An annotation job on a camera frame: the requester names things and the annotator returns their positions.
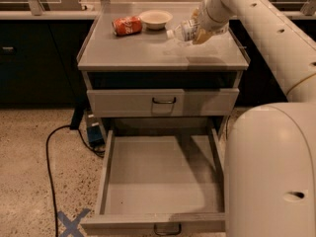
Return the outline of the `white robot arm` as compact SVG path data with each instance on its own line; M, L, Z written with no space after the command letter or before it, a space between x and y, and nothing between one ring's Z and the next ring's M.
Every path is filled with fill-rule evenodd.
M274 74L283 103L234 122L224 160L226 237L316 237L316 45L269 0L202 0L204 32L235 16Z

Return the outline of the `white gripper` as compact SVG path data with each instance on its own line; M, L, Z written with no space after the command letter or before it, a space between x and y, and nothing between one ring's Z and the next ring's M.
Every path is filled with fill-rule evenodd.
M222 35L228 31L229 10L221 0L202 0L191 14L198 23L198 31L193 44L202 44L213 35Z

